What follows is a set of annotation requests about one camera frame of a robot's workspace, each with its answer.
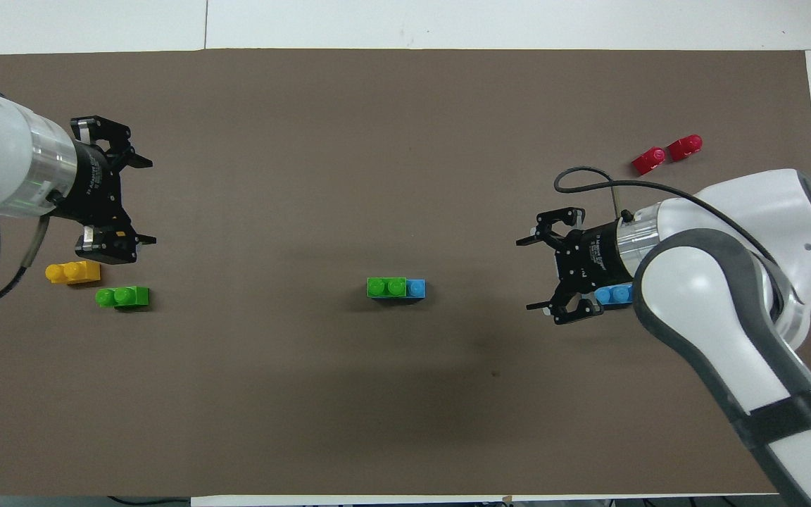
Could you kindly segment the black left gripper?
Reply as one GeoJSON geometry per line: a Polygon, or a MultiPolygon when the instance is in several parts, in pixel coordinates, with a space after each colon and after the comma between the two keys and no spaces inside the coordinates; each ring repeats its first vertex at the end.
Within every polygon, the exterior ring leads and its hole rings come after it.
{"type": "Polygon", "coordinates": [[[126,125],[91,115],[72,118],[70,128],[76,174],[67,194],[49,193],[55,198],[49,215],[82,225],[76,256],[103,264],[135,263],[139,248],[157,244],[157,237],[138,233],[127,213],[117,212],[118,180],[112,169],[149,169],[153,163],[137,153],[126,125]]]}

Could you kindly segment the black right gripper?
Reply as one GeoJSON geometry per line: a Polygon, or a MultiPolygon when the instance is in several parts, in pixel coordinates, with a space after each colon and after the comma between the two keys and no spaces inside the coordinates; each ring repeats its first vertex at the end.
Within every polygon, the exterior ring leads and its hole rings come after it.
{"type": "Polygon", "coordinates": [[[602,315],[605,307],[592,292],[633,279],[618,249],[618,222],[582,229],[585,216],[586,211],[577,206],[541,212],[529,235],[515,241],[517,246],[543,243],[557,249],[557,288],[546,301],[527,304],[528,311],[543,312],[555,325],[602,315]],[[555,225],[566,225],[570,230],[558,234],[553,230],[555,225]]]}

